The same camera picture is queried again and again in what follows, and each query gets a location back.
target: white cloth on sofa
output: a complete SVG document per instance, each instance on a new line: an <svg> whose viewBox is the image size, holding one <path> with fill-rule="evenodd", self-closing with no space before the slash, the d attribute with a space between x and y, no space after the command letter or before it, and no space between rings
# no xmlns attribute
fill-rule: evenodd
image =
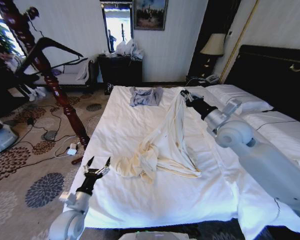
<svg viewBox="0 0 300 240"><path fill-rule="evenodd" d="M186 146L184 130L185 101L178 91L164 121L139 144L132 158L114 159L111 164L123 177L141 176L153 183L157 168L187 178L198 178L197 158Z"/></svg>
<svg viewBox="0 0 300 240"><path fill-rule="evenodd" d="M77 80L77 81L84 80L84 82L86 82L88 80L88 78L89 78L89 62L95 61L98 58L98 56L99 56L99 54L95 54L95 55L89 57L87 60L82 61L79 64L77 64L79 69L77 71L75 80Z"/></svg>

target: black headboard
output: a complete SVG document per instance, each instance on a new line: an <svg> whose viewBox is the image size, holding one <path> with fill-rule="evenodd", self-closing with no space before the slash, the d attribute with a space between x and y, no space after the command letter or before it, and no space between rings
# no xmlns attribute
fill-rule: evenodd
<svg viewBox="0 0 300 240"><path fill-rule="evenodd" d="M300 121L300 49L242 45L225 84Z"/></svg>

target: folded gray cloth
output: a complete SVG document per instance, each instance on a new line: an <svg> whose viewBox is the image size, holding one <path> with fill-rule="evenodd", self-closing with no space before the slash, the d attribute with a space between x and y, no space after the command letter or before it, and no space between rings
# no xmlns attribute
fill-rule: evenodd
<svg viewBox="0 0 300 240"><path fill-rule="evenodd" d="M149 105L158 106L164 92L162 87L151 88L149 90L137 90L135 87L130 88L132 94L130 99L130 106Z"/></svg>

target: picture frame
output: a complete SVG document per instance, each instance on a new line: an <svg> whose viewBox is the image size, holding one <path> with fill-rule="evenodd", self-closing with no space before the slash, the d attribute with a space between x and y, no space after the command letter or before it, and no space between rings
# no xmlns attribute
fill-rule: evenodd
<svg viewBox="0 0 300 240"><path fill-rule="evenodd" d="M135 30L164 31L168 0L133 0Z"/></svg>

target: white bed sheet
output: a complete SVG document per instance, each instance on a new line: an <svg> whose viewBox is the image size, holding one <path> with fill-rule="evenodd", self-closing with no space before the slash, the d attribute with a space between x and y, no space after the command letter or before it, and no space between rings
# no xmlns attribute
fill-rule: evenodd
<svg viewBox="0 0 300 240"><path fill-rule="evenodd" d="M81 165L92 156L97 156L92 163L94 168L102 167L108 156L132 157L139 142L164 119L178 91L164 88L159 106L131 107L129 88L115 86ZM198 131L190 111L185 112L185 138L198 155L197 166L202 170L202 177L186 178L158 170L154 184L148 184L140 177L124 178L111 170L96 182L85 226L144 228L237 217L236 200L222 177L216 161L218 156L210 149L214 143ZM80 168L71 192L83 181Z"/></svg>
<svg viewBox="0 0 300 240"><path fill-rule="evenodd" d="M203 87L190 92L205 95L218 108L222 104ZM109 156L131 157L139 142L163 119L178 88L164 88L159 106L129 106L129 88L115 86L104 113L91 136L81 166L95 156L101 168ZM140 177L124 178L114 171L97 180L85 218L88 228L144 228L227 221L238 218L246 239L254 239L266 225L284 225L300 232L300 218L277 203L240 166L229 148L221 148L206 132L206 124L192 108L185 111L185 139L198 155L200 178L185 178L157 171L154 184ZM71 192L84 181L83 168Z"/></svg>

